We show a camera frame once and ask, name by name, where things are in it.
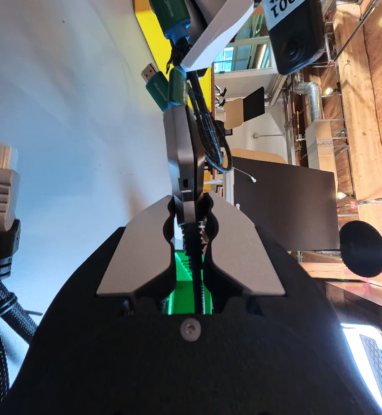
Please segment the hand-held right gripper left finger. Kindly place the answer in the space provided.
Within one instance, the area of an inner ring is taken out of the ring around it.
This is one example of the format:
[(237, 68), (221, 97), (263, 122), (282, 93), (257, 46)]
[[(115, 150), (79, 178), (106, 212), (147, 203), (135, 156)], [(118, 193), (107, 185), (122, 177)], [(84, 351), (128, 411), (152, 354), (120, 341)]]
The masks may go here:
[(121, 314), (134, 314), (149, 298), (160, 312), (176, 287), (175, 205), (167, 195), (135, 215), (126, 225), (96, 295), (120, 298)]

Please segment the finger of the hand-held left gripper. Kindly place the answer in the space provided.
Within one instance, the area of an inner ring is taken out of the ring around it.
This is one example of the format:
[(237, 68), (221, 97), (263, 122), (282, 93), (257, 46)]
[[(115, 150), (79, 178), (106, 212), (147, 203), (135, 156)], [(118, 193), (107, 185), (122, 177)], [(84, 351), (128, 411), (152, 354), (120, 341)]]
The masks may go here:
[(183, 58), (185, 72), (207, 69), (252, 15), (252, 0), (196, 1), (207, 27)]

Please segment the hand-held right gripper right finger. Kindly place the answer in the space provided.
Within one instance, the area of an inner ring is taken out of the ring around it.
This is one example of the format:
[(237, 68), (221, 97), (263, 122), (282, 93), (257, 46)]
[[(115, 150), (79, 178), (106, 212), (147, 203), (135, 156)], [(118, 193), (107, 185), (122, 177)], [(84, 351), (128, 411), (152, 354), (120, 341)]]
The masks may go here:
[(208, 244), (203, 282), (211, 294), (214, 313), (221, 313), (234, 297), (285, 296), (255, 224), (212, 191), (204, 194), (204, 202)]

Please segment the green plastic bin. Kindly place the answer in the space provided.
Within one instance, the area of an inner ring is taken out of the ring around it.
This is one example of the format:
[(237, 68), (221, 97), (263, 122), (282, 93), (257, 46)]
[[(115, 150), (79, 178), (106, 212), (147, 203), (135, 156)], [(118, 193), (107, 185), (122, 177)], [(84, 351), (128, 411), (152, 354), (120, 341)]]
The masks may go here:
[(188, 257), (183, 250), (175, 250), (176, 287), (166, 298), (163, 314), (193, 314), (193, 281)]

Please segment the yellow plastic bin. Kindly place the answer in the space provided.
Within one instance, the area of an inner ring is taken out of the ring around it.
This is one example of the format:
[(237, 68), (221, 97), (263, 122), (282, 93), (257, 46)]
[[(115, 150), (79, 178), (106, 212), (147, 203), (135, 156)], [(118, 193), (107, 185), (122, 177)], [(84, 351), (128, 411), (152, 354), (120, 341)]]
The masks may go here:
[[(171, 57), (171, 45), (169, 40), (165, 39), (159, 26), (156, 15), (152, 12), (148, 0), (133, 0), (134, 13), (142, 29), (146, 42), (152, 53), (155, 66), (163, 72), (166, 79), (166, 64)], [(208, 67), (204, 76), (200, 77), (200, 86), (209, 111), (212, 110), (212, 67)]]

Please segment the grey multiport adapter hub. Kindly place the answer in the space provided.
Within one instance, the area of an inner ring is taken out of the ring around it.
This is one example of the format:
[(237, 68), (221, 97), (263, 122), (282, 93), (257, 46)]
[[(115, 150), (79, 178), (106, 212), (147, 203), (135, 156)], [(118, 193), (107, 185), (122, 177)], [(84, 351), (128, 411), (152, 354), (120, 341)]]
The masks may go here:
[(169, 108), (163, 115), (168, 168), (179, 226), (201, 221), (205, 153), (194, 112), (188, 105)]

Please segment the black wood-rimmed panel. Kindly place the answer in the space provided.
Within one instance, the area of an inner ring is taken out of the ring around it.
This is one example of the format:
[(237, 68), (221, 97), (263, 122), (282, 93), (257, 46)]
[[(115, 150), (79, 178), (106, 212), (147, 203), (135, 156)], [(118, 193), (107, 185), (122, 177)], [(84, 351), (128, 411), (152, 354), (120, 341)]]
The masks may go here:
[(338, 250), (336, 181), (331, 171), (282, 156), (234, 148), (234, 205), (286, 251)]

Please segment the tan and black board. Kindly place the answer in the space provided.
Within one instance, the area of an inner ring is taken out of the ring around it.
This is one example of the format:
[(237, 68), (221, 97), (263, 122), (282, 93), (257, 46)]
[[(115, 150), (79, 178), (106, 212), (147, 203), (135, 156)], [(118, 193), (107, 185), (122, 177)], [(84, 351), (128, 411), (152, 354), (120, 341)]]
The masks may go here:
[(245, 98), (236, 98), (224, 104), (225, 130), (240, 127), (244, 122), (265, 113), (265, 89), (260, 87)]

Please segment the beige air handling unit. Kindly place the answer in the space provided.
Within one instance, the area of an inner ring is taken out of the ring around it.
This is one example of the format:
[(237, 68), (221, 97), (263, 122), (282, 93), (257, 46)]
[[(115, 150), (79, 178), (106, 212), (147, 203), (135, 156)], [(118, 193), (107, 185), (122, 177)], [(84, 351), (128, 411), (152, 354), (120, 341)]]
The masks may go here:
[(335, 156), (349, 149), (349, 145), (334, 144), (334, 141), (346, 137), (333, 137), (331, 120), (318, 119), (305, 130), (308, 167), (336, 174)]

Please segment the brown wooden desk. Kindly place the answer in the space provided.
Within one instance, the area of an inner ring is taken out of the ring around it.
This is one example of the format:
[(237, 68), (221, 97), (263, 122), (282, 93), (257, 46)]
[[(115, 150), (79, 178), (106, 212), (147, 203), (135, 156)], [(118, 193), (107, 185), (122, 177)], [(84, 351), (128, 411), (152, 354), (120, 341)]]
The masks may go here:
[(326, 281), (382, 307), (382, 273), (371, 278), (360, 277), (343, 262), (301, 262), (300, 265), (312, 278)]

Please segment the black round textured pad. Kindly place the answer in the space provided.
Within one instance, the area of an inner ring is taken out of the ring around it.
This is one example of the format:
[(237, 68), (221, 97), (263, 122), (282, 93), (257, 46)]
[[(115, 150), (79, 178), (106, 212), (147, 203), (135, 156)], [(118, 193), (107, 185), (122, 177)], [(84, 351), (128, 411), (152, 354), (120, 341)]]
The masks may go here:
[(382, 273), (382, 236), (369, 223), (355, 220), (339, 231), (340, 254), (345, 266), (364, 278)]

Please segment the silver ventilation duct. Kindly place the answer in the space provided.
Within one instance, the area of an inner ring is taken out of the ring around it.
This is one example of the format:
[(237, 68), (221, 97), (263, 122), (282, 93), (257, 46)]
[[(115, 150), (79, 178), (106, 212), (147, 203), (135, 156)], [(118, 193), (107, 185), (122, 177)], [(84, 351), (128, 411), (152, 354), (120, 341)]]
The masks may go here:
[(296, 80), (294, 82), (294, 92), (306, 96), (309, 125), (324, 119), (322, 91), (319, 83)]

